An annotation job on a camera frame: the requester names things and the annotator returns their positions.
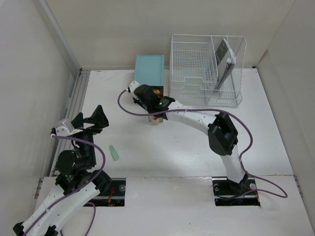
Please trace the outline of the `teal mini drawer chest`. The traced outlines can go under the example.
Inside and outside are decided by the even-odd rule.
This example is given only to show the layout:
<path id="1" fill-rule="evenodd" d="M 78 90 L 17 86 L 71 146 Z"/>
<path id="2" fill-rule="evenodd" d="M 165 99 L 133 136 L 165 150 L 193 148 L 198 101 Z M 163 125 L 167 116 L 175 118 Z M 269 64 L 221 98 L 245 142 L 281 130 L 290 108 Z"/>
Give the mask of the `teal mini drawer chest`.
<path id="1" fill-rule="evenodd" d="M 134 80 L 149 85 L 154 94 L 163 97 L 164 91 L 164 55 L 137 55 Z"/>

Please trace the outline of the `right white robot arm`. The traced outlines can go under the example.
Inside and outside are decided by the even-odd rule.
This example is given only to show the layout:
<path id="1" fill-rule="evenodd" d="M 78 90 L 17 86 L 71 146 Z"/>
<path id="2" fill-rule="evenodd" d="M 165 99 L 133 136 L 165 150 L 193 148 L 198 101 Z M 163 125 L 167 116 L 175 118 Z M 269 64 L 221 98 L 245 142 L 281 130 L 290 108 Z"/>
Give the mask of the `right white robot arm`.
<path id="1" fill-rule="evenodd" d="M 248 176 L 239 161 L 238 131 L 228 114 L 189 112 L 189 107 L 171 97 L 159 97 L 151 86 L 141 85 L 136 81 L 131 82 L 128 90 L 134 96 L 134 103 L 149 114 L 164 111 L 164 114 L 154 116 L 188 125 L 207 135 L 210 149 L 221 157 L 225 166 L 229 190 L 238 194 L 246 188 Z"/>

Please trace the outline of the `green chalk stick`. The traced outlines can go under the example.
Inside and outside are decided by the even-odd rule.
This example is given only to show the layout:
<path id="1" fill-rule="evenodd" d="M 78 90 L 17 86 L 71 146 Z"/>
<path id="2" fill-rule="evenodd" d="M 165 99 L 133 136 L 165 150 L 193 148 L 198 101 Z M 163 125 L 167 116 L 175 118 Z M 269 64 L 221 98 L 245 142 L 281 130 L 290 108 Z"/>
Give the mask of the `green chalk stick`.
<path id="1" fill-rule="evenodd" d="M 110 145 L 110 146 L 109 146 L 109 151 L 110 151 L 110 154 L 111 154 L 111 156 L 112 156 L 112 158 L 113 158 L 114 161 L 119 160 L 119 155 L 118 155 L 118 153 L 116 152 L 116 150 L 115 150 L 115 148 L 114 148 L 113 145 Z"/>

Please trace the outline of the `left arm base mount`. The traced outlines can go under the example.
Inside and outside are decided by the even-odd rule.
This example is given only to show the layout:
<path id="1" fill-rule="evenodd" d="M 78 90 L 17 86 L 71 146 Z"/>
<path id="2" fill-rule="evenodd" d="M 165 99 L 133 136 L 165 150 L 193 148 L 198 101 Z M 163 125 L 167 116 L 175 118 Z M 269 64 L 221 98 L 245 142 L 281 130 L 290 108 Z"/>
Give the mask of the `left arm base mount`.
<path id="1" fill-rule="evenodd" d="M 126 193 L 126 179 L 112 179 L 110 189 L 106 193 L 101 193 L 98 196 L 89 200 L 96 207 L 124 207 Z"/>

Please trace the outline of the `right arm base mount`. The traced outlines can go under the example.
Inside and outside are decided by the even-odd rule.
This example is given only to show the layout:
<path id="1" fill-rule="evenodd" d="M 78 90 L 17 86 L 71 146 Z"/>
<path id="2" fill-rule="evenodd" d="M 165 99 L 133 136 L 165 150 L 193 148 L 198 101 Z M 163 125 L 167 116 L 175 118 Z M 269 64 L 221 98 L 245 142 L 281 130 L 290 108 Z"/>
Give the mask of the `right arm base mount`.
<path id="1" fill-rule="evenodd" d="M 217 207 L 260 206 L 256 182 L 252 177 L 240 184 L 232 182 L 226 177 L 214 177 L 212 184 Z"/>

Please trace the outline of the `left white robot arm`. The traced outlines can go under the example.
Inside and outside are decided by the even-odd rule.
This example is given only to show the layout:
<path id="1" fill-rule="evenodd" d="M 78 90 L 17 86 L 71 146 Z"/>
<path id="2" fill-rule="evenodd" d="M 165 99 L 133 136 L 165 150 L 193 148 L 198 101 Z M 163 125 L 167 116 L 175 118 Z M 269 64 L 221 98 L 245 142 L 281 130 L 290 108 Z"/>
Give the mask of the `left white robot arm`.
<path id="1" fill-rule="evenodd" d="M 92 115 L 84 118 L 79 113 L 72 121 L 62 119 L 52 128 L 52 139 L 70 140 L 73 149 L 62 151 L 56 162 L 59 172 L 55 185 L 32 216 L 17 223 L 13 231 L 17 236 L 56 236 L 81 207 L 98 195 L 110 190 L 111 177 L 96 165 L 95 151 L 104 151 L 94 144 L 94 135 L 109 126 L 101 105 Z"/>

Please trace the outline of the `grey setup guide booklet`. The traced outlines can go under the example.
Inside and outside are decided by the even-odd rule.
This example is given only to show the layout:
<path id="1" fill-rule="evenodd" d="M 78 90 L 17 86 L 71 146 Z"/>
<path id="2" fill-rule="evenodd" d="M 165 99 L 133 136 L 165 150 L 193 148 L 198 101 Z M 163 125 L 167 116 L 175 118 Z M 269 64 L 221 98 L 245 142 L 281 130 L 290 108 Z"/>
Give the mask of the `grey setup guide booklet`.
<path id="1" fill-rule="evenodd" d="M 215 56 L 218 70 L 215 90 L 219 90 L 235 67 L 236 55 L 229 45 L 228 40 L 224 38 L 218 46 Z"/>

